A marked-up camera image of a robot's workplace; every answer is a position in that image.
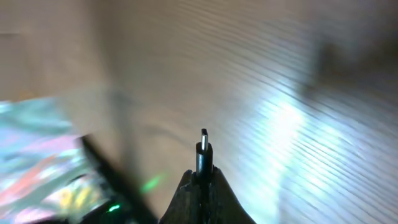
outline brown surface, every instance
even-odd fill
[[[117,128],[101,134],[121,130],[128,140],[127,149],[105,152],[126,173],[142,181],[168,174],[149,195],[159,215],[194,167],[206,127],[214,163],[258,223],[398,222],[393,1],[91,3],[85,26],[73,26],[85,18],[74,7],[47,3],[53,20],[43,20],[51,29],[42,32],[59,40],[45,51],[58,63],[51,81],[63,88],[76,74],[97,80],[103,70],[94,60],[64,62],[85,54],[75,43],[103,47],[98,61],[120,95],[108,106],[80,94],[88,90],[63,99],[81,131],[110,127],[103,119],[116,115]],[[68,18],[68,9],[76,15]],[[86,36],[91,42],[78,38]]]

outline wooden floor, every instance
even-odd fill
[[[398,223],[393,1],[92,2],[119,161],[141,182],[165,174],[159,216],[207,128],[258,223]]]

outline blurred wooden surface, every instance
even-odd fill
[[[91,19],[78,1],[40,2],[49,79],[112,80],[106,109],[76,88],[62,99],[80,131],[106,123],[102,137],[125,140],[104,152],[125,173],[167,174],[148,196],[158,215],[207,128],[258,223],[398,222],[394,1],[87,1]],[[44,6],[52,20],[35,21]]]

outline blurry background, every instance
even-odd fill
[[[207,128],[258,223],[397,223],[397,3],[0,0],[0,100],[56,96],[161,216]]]

